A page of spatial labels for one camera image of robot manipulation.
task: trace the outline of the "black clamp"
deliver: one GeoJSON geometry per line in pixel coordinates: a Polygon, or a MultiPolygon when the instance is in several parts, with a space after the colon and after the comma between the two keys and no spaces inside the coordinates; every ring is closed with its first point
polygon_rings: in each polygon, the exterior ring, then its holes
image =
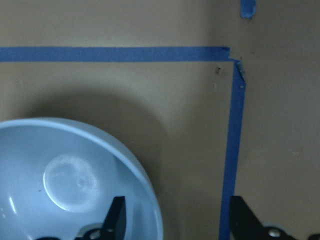
{"type": "MultiPolygon", "coordinates": [[[[123,240],[127,225],[126,200],[124,196],[113,198],[111,207],[101,228],[90,229],[74,240],[123,240]]],[[[56,237],[41,237],[37,240],[60,240],[56,237]]]]}
{"type": "MultiPolygon", "coordinates": [[[[263,226],[241,196],[230,198],[229,224],[235,240],[296,240],[275,226],[263,226]]],[[[320,240],[320,234],[308,240],[320,240]]]]}

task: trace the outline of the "metal screw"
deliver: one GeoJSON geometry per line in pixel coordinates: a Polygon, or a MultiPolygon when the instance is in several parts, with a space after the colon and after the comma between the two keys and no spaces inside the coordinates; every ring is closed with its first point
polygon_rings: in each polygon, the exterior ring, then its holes
{"type": "Polygon", "coordinates": [[[281,232],[276,228],[271,228],[268,231],[268,234],[270,237],[273,237],[273,238],[279,238],[281,236],[281,232]]]}
{"type": "Polygon", "coordinates": [[[93,233],[90,234],[91,240],[98,239],[98,238],[100,238],[100,230],[94,231],[93,233]]]}

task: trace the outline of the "blue painter's tape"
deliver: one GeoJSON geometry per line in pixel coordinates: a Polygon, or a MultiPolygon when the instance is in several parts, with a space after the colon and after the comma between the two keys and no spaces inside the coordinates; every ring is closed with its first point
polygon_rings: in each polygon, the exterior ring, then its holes
{"type": "Polygon", "coordinates": [[[0,47],[0,62],[230,61],[229,47],[0,47]]]}
{"type": "Polygon", "coordinates": [[[241,17],[245,19],[252,19],[256,10],[256,0],[241,0],[241,17]]]}
{"type": "Polygon", "coordinates": [[[0,47],[0,62],[208,61],[234,62],[219,227],[219,240],[229,240],[229,201],[236,185],[246,91],[241,62],[230,58],[229,47],[0,47]]]}
{"type": "Polygon", "coordinates": [[[235,193],[246,83],[241,62],[234,60],[228,138],[220,210],[219,240],[230,239],[229,202],[235,193]]]}

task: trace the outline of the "blue tape strip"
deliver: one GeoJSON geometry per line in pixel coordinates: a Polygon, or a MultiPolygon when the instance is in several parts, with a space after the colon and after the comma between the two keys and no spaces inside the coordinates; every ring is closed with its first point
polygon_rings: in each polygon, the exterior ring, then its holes
{"type": "Polygon", "coordinates": [[[220,210],[219,240],[230,239],[229,203],[230,197],[234,195],[236,187],[245,92],[246,83],[243,78],[242,64],[240,61],[234,60],[228,138],[220,210]]]}
{"type": "Polygon", "coordinates": [[[237,176],[246,84],[228,47],[0,47],[0,62],[234,62],[219,240],[230,239],[229,201],[237,176]]]}
{"type": "Polygon", "coordinates": [[[252,19],[256,10],[256,0],[241,0],[241,17],[245,19],[252,19]]]}
{"type": "Polygon", "coordinates": [[[229,47],[0,47],[0,62],[230,61],[229,47]]]}

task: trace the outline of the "white bowl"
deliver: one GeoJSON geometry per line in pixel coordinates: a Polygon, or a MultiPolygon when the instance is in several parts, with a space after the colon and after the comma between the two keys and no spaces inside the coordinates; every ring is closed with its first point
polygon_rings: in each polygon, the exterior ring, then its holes
{"type": "Polygon", "coordinates": [[[74,240],[126,199],[126,240],[162,240],[162,217],[136,157],[110,134],[62,118],[0,123],[0,239],[74,240]]]}

